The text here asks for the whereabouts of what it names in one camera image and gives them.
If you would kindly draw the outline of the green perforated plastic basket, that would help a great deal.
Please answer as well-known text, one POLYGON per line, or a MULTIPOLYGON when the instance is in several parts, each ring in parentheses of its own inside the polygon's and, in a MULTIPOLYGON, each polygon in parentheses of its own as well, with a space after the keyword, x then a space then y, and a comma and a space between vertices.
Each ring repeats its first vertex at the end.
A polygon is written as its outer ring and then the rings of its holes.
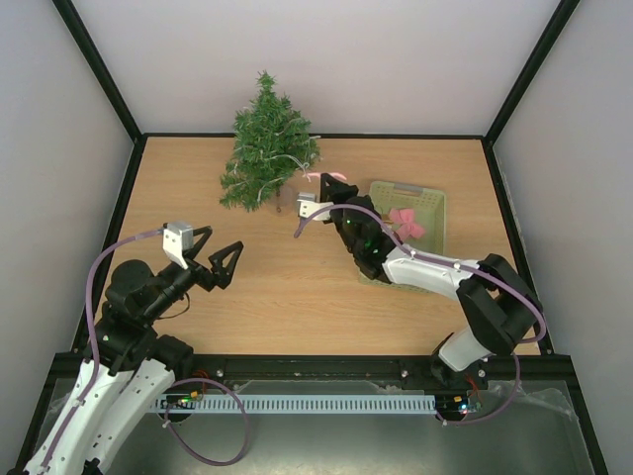
POLYGON ((388 225, 392 208, 411 208, 415 220, 424 226, 420 239, 408 239, 406 244, 421 251, 444 254, 446 247, 446 195, 443 191, 389 181, 373 181, 369 196, 381 219, 388 225))

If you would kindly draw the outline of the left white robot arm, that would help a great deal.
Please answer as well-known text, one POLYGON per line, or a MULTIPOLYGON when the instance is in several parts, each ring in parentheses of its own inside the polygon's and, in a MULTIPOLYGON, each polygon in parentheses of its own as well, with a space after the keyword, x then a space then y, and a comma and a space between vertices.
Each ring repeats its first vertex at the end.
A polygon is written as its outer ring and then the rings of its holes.
POLYGON ((153 325, 193 287, 210 292, 231 283, 243 244, 222 248, 203 265, 196 256, 212 233, 210 227, 174 222, 137 235, 160 237, 169 262, 158 273, 139 259, 119 264, 99 319, 93 305, 96 273, 125 242, 96 258, 86 282, 88 344, 73 389, 41 447, 12 473, 104 474, 150 404, 175 384, 193 383, 193 348, 158 335, 153 325))

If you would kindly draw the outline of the pink fabric triangle ornament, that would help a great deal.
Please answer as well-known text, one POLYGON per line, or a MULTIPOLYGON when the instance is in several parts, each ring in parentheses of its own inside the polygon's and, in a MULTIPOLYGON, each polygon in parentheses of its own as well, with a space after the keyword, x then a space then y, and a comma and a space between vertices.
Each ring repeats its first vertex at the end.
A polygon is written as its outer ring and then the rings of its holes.
POLYGON ((309 172, 305 177, 311 182, 313 179, 323 179, 326 175, 339 181, 347 181, 347 177, 338 172, 309 172))

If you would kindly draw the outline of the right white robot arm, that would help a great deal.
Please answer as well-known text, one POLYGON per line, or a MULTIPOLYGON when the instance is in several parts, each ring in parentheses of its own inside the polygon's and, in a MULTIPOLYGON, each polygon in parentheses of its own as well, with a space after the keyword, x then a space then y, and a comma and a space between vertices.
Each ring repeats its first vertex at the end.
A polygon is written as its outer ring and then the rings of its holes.
POLYGON ((416 249, 389 229, 371 198, 357 186, 325 173, 320 178, 316 219, 333 223, 360 272, 387 285, 405 285, 458 302, 467 325, 449 334, 433 355, 431 375, 440 386, 455 386, 466 369, 492 355, 510 355, 535 331, 546 331, 536 294, 509 262, 497 254, 460 260, 416 249))

